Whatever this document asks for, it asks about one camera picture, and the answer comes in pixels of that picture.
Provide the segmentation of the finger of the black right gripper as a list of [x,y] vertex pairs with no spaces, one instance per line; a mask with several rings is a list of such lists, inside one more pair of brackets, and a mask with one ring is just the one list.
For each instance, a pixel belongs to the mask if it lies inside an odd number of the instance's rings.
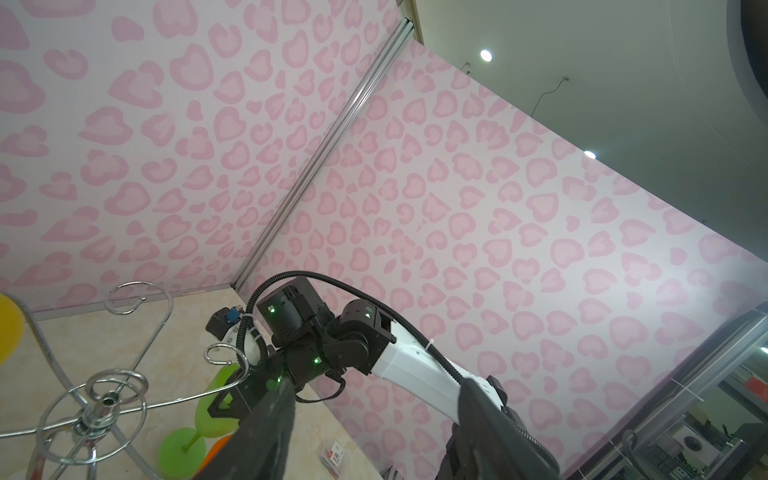
[[219,392],[213,397],[207,412],[212,418],[240,419],[240,394],[237,390]]

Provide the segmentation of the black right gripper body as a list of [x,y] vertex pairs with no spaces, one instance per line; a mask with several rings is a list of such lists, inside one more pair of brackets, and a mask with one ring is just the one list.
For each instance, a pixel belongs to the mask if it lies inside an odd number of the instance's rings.
[[295,399],[299,391],[288,366],[286,353],[273,353],[259,366],[249,370],[245,380],[232,393],[231,408],[238,423],[242,423],[265,400],[287,390]]

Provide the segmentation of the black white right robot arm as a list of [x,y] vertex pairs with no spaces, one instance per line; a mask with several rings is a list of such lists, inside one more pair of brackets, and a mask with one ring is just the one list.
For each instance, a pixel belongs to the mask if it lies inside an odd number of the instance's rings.
[[274,349],[258,340],[257,365],[242,361],[208,407],[212,417],[243,421],[265,401],[300,392],[320,376],[344,389],[344,373],[355,369],[452,421],[438,478],[559,478],[558,461],[508,406],[498,380],[456,366],[384,302],[327,275],[294,270],[256,288],[240,315],[242,329],[256,313],[267,321]]

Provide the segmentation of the yellow plastic wine glass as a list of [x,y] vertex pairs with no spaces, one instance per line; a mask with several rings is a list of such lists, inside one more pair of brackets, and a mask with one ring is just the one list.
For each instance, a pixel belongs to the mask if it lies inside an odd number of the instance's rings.
[[24,332],[25,316],[21,307],[8,295],[0,296],[0,363],[18,349]]

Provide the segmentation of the green plastic wine glass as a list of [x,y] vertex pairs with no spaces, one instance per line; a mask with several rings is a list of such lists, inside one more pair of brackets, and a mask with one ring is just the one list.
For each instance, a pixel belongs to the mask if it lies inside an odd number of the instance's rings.
[[217,395],[199,399],[195,408],[194,426],[171,432],[157,453],[160,470],[168,479],[187,479],[197,474],[223,448],[238,428],[238,420],[213,417],[208,408]]

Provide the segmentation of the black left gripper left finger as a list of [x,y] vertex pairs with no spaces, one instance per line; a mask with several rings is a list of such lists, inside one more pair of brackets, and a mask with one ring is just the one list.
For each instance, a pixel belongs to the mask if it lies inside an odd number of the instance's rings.
[[281,479],[295,423],[295,399],[287,390],[265,399],[197,479]]

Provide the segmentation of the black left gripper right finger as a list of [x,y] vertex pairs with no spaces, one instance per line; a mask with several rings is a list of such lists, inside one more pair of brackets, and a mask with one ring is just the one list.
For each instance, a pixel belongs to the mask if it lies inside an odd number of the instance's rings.
[[557,479],[559,466],[546,459],[519,424],[472,379],[462,381],[455,427],[457,479]]

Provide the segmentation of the orange wine glass front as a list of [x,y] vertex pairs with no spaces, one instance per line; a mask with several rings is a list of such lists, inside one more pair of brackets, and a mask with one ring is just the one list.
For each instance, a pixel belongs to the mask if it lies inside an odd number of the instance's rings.
[[196,474],[201,473],[205,467],[216,457],[216,455],[226,446],[226,444],[229,442],[229,440],[232,438],[231,435],[224,436],[220,439],[218,439],[214,445],[210,448],[210,450],[207,452],[205,458],[203,459],[200,467],[198,468]]

